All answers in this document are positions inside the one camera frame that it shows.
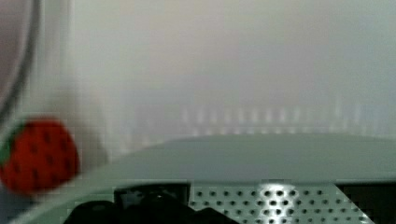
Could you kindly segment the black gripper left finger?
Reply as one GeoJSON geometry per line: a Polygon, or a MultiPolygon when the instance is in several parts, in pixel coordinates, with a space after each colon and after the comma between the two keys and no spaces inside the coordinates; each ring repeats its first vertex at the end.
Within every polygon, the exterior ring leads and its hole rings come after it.
{"type": "Polygon", "coordinates": [[[213,208],[189,206],[190,184],[153,184],[115,189],[114,201],[76,206],[64,224],[239,224],[213,208]]]}

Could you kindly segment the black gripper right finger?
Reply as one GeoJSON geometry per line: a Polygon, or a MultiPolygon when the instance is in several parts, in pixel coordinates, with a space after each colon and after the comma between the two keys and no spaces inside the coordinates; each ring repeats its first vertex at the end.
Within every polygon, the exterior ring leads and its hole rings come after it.
{"type": "Polygon", "coordinates": [[[338,184],[337,188],[374,224],[395,224],[396,186],[394,183],[338,184]]]}

